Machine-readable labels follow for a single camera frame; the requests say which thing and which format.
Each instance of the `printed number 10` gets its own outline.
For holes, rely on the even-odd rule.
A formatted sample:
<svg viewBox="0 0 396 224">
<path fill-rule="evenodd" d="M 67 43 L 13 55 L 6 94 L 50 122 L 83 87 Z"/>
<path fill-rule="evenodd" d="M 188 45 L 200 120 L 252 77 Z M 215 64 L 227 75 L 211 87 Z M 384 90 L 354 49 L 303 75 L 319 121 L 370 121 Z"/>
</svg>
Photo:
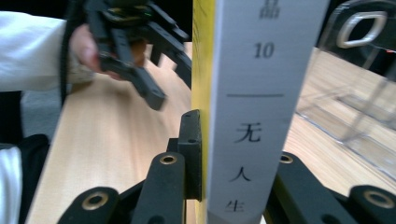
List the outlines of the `printed number 10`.
<svg viewBox="0 0 396 224">
<path fill-rule="evenodd" d="M 275 45 L 273 42 L 265 44 L 257 43 L 256 45 L 256 58 L 271 58 L 275 51 Z"/>
</svg>

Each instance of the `yellow board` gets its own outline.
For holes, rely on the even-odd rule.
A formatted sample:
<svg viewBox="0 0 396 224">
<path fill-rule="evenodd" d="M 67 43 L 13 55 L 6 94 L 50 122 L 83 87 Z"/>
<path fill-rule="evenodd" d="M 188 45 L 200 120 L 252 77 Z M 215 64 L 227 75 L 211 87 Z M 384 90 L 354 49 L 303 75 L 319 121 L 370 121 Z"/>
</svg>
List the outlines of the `yellow board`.
<svg viewBox="0 0 396 224">
<path fill-rule="evenodd" d="M 214 43 L 214 19 L 215 1 L 194 0 L 193 1 L 193 36 L 192 36 L 192 86 L 191 86 L 191 106 L 192 109 L 199 109 L 201 114 L 201 130 L 203 137 L 203 199 L 205 196 L 205 181 L 207 174 L 207 151 L 209 136 L 209 111 L 210 111 L 210 87 L 213 65 L 213 43 Z M 197 222 L 205 221 L 205 203 L 198 203 L 196 210 Z"/>
</svg>

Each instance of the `wooden table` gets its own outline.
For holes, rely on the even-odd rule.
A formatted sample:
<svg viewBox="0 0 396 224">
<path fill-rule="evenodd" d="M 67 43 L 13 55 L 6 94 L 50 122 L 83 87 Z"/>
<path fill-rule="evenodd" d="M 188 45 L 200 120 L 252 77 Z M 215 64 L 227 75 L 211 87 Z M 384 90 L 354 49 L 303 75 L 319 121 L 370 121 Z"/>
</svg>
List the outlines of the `wooden table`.
<svg viewBox="0 0 396 224">
<path fill-rule="evenodd" d="M 327 62 L 316 63 L 326 67 Z M 165 151 L 170 137 L 178 137 L 180 117 L 190 110 L 190 90 L 172 66 L 168 59 L 161 68 L 147 62 L 147 69 L 167 94 L 161 111 L 148 108 L 128 82 L 99 75 L 92 83 L 74 86 L 28 223 L 56 223 L 86 189 L 107 186 L 123 192 L 146 177 L 152 158 Z M 396 193 L 393 180 L 297 115 L 285 150 L 298 156 L 324 186 L 342 194 L 363 184 Z"/>
</svg>

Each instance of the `human hand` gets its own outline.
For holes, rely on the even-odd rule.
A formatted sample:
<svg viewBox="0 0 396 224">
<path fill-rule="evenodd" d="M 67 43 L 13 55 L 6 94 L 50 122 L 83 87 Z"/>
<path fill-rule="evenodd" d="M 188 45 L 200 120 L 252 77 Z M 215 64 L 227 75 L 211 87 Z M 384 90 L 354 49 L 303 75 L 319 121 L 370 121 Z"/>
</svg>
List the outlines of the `human hand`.
<svg viewBox="0 0 396 224">
<path fill-rule="evenodd" d="M 80 25 L 73 32 L 69 45 L 79 61 L 93 72 L 109 75 L 116 80 L 122 80 L 117 73 L 102 71 L 100 68 L 98 48 L 93 40 L 88 24 Z M 144 65 L 146 45 L 147 43 L 144 40 L 136 41 L 131 45 L 131 52 L 134 55 L 134 64 L 137 66 Z"/>
</svg>

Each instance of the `black line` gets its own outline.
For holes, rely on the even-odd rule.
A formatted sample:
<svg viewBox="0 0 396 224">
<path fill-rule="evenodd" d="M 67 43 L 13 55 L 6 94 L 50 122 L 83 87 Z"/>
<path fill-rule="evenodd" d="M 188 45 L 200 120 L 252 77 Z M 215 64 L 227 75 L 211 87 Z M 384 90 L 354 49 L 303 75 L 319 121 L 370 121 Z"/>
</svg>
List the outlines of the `black line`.
<svg viewBox="0 0 396 224">
<path fill-rule="evenodd" d="M 235 94 L 229 93 L 227 97 L 245 97 L 245 98 L 275 98 L 275 97 L 284 97 L 285 95 L 282 93 L 275 93 L 275 94 Z"/>
</svg>

